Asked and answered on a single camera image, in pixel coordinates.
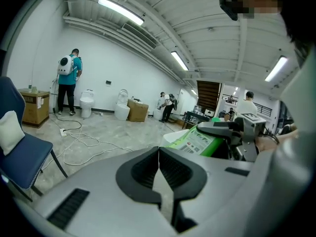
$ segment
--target chair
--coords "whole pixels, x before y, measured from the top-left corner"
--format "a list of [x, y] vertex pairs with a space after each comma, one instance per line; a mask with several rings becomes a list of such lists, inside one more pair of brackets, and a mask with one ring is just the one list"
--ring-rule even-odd
[[[20, 92], [15, 88], [8, 77], [0, 77], [0, 119], [8, 111], [15, 111], [20, 126], [22, 127], [22, 117], [25, 110], [25, 101]], [[32, 201], [20, 188], [31, 188], [39, 196], [42, 195], [34, 182], [41, 171], [41, 168], [51, 154], [57, 166], [67, 178], [67, 174], [60, 165], [53, 151], [53, 144], [48, 141], [36, 138], [28, 133], [8, 154], [4, 155], [0, 148], [0, 170], [13, 186], [28, 200]]]

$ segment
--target bottle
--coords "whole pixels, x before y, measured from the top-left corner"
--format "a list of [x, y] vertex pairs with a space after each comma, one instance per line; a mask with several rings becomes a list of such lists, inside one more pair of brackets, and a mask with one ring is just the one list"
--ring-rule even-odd
[[29, 83], [29, 93], [32, 92], [32, 79], [30, 80], [30, 83]]

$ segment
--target table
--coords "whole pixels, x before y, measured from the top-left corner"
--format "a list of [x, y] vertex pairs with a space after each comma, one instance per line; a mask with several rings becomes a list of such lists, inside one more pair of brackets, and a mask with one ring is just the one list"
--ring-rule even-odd
[[184, 123], [183, 123], [183, 126], [182, 126], [182, 129], [183, 127], [186, 125], [186, 124], [193, 124], [193, 125], [196, 125], [192, 122], [189, 122], [190, 120], [190, 117], [196, 117], [198, 118], [198, 120], [202, 120], [202, 121], [206, 121], [206, 122], [209, 122], [210, 120], [210, 117], [205, 117], [205, 116], [202, 116], [202, 115], [199, 115], [197, 113], [193, 113], [193, 112], [187, 112], [187, 116], [186, 116], [186, 119], [184, 120]]

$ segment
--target chair leg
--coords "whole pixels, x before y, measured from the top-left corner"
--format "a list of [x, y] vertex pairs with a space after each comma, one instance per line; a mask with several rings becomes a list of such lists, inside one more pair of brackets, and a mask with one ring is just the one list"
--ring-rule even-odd
[[68, 175], [66, 174], [66, 172], [64, 171], [64, 169], [62, 168], [62, 166], [60, 165], [55, 153], [53, 150], [50, 151], [51, 156], [53, 156], [54, 161], [56, 162], [57, 166], [59, 167], [60, 171], [63, 173], [63, 175], [67, 178]]
[[38, 188], [36, 188], [34, 185], [31, 186], [31, 189], [32, 189], [37, 195], [39, 195], [40, 197], [43, 196], [43, 193], [42, 193]]
[[17, 189], [17, 191], [18, 191], [19, 193], [21, 193], [27, 200], [29, 200], [30, 202], [33, 202], [33, 200], [32, 200], [28, 195], [26, 195], [25, 192], [24, 192], [23, 190], [21, 190], [19, 186], [17, 186], [17, 185], [16, 185], [15, 183], [13, 183], [13, 182], [11, 182], [11, 184], [12, 184], [12, 185]]

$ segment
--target cardboard box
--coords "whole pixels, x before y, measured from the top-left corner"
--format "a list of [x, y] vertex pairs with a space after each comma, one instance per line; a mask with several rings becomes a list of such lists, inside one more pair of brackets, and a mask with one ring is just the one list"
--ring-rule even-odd
[[29, 93], [28, 89], [19, 89], [25, 100], [22, 123], [33, 127], [41, 127], [49, 118], [49, 92]]
[[138, 104], [129, 99], [127, 106], [130, 108], [127, 119], [132, 122], [144, 122], [147, 116], [148, 105]]

